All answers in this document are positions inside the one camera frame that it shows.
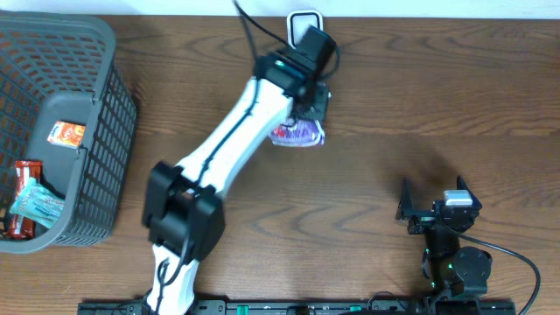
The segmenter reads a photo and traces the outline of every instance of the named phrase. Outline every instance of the candy bar wrapper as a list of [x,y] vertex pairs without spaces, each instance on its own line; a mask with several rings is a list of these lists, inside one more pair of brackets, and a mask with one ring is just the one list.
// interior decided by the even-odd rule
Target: candy bar wrapper
[[274,145],[287,147],[312,147],[325,144],[325,131],[319,121],[295,120],[286,122],[269,134]]
[[17,197],[10,212],[32,219],[46,228],[52,228],[64,209],[64,200],[30,178],[29,184]]
[[[17,199],[30,179],[40,179],[43,163],[41,161],[16,161],[14,166],[17,174],[15,194],[15,199]],[[17,240],[31,239],[35,237],[35,222],[23,215],[14,214],[10,220],[7,234]]]

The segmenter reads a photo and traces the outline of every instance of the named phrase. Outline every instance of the white wall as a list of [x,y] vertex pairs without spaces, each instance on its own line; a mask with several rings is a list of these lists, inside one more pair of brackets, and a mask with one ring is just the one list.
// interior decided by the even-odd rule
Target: white wall
[[[560,0],[239,0],[254,16],[316,9],[327,17],[560,18]],[[230,0],[0,0],[0,10],[85,14],[234,15]]]

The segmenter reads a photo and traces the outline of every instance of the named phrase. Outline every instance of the table surface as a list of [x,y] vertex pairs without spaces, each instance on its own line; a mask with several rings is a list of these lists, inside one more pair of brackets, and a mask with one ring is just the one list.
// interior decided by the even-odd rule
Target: table surface
[[[91,248],[0,255],[5,314],[75,314],[143,295],[154,272],[141,226],[159,160],[193,151],[239,98],[252,61],[235,17],[101,17],[139,121],[113,235]],[[281,18],[259,18],[285,34]],[[411,295],[422,236],[394,220],[403,178],[429,207],[464,176],[484,205],[468,232],[532,259],[532,314],[560,312],[560,21],[328,18],[342,59],[322,148],[265,141],[234,182],[227,227],[196,291],[232,299]],[[255,33],[260,52],[277,45]],[[535,277],[491,251],[491,298],[520,310]]]

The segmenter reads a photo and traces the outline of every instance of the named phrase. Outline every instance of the gray basket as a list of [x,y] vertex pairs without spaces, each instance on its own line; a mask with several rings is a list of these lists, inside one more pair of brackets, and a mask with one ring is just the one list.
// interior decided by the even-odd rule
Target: gray basket
[[[114,62],[116,40],[94,17],[0,11],[0,229],[9,226],[13,163],[43,161],[42,184],[65,199],[36,237],[0,237],[0,252],[89,246],[115,222],[137,111]],[[77,150],[46,141],[57,121],[86,125]]]

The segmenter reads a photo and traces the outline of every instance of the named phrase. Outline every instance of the black base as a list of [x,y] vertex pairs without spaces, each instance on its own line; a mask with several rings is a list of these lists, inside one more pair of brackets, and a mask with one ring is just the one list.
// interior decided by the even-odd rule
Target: black base
[[[340,315],[348,312],[359,314],[422,314],[421,312],[406,312],[410,300],[380,300],[376,299],[368,309],[368,301],[355,302],[225,302],[222,300],[196,301],[190,310],[191,315]],[[455,307],[446,308],[442,314],[481,314],[481,315],[515,315],[513,302],[483,302],[480,303],[481,312],[464,308],[463,311]],[[80,303],[78,315],[142,315],[142,301],[129,303]]]

